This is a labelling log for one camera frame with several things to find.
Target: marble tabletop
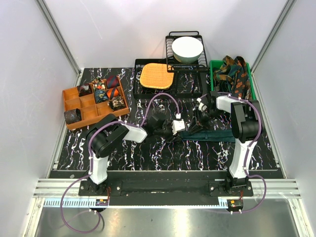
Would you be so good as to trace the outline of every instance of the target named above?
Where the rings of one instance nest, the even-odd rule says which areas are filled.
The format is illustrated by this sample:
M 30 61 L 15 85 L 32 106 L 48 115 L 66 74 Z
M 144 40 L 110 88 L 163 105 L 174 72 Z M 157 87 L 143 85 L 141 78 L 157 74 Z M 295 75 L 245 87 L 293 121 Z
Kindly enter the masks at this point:
M 132 68 L 86 68 L 80 84 L 90 82 L 97 76 L 102 79 L 119 75 L 130 114 L 122 120 L 139 124 L 142 121 L 149 100 L 135 100 L 132 93 L 134 69 Z M 204 84 L 208 76 L 202 77 Z M 195 99 L 177 99 L 186 124 L 190 123 Z M 171 100 L 157 99 L 151 105 L 152 112 L 163 112 L 167 119 L 175 118 L 176 106 Z M 230 128 L 229 116 L 222 115 L 213 120 L 215 130 Z M 84 132 L 89 129 L 67 131 L 59 158 L 59 170 L 87 170 L 89 155 Z M 122 141 L 109 158 L 109 170 L 225 170 L 232 162 L 235 144 L 226 142 L 179 141 L 168 144 L 161 137 L 150 137 L 146 143 L 137 144 Z M 275 158 L 267 134 L 263 134 L 254 148 L 249 169 L 277 169 Z

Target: orange tray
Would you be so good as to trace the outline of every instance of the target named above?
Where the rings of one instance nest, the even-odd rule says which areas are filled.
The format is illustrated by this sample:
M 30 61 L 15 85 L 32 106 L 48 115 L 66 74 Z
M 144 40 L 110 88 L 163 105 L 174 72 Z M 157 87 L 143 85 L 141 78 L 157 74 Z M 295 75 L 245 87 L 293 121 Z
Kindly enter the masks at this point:
M 121 110 L 112 111 L 111 107 L 109 106 L 109 101 L 111 100 L 96 104 L 94 100 L 94 91 L 92 83 L 89 83 L 92 89 L 92 94 L 81 97 L 79 97 L 77 87 L 63 90 L 65 111 L 80 109 L 81 112 L 81 121 L 72 124 L 66 124 L 69 130 L 94 124 L 103 119 L 108 114 L 114 114 L 116 117 L 119 117 L 129 113 L 129 108 L 124 95 L 122 84 L 120 83 L 120 79 L 118 76 L 117 78 L 119 81 L 119 86 L 117 87 L 117 89 L 119 91 L 120 96 L 123 97 L 126 105 L 126 108 Z

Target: gray floor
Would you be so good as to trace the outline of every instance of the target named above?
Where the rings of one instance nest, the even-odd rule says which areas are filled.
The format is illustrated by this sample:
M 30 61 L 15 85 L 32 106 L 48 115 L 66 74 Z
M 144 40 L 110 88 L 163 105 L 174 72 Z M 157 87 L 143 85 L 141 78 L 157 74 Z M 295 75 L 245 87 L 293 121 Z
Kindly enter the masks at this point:
M 253 200 L 246 200 L 246 207 Z M 65 208 L 66 220 L 83 209 Z M 107 209 L 102 212 L 104 228 L 85 236 L 95 237 L 296 237 L 289 205 L 285 200 L 265 200 L 262 206 L 248 214 L 226 215 L 205 209 Z M 91 213 L 70 222 L 82 231 L 97 223 Z M 58 208 L 44 208 L 39 221 L 37 237 L 81 236 L 62 225 Z

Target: black dish rack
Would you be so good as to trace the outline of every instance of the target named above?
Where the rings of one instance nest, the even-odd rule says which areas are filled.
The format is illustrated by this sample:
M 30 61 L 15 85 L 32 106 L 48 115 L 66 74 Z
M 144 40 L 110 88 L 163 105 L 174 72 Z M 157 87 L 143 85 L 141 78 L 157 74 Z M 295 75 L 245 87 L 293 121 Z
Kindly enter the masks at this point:
M 176 60 L 173 56 L 172 43 L 179 37 L 189 36 L 198 39 L 203 45 L 203 52 L 200 57 L 193 63 L 185 65 Z M 208 64 L 205 54 L 205 47 L 202 36 L 198 31 L 171 31 L 166 36 L 166 57 L 167 57 L 167 71 L 169 73 L 184 73 L 184 72 L 208 72 Z
M 190 99 L 199 98 L 202 95 L 202 82 L 200 73 L 195 71 L 188 71 L 186 73 L 175 73 L 173 83 L 169 89 L 152 89 L 143 87 L 140 84 L 139 78 L 143 67 L 149 63 L 162 63 L 166 64 L 167 59 L 136 59 L 134 82 L 133 82 L 133 95 L 134 99 L 151 99 L 158 93 L 168 93 L 174 98 Z

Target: teal cloth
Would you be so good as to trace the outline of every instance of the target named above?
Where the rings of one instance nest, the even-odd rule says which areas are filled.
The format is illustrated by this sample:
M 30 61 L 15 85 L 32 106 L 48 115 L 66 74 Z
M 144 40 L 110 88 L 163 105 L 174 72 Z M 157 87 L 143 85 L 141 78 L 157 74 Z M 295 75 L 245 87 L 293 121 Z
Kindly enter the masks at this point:
M 184 141 L 235 142 L 231 130 L 202 131 L 192 135 L 189 135 L 187 131 L 182 131 L 179 135 Z

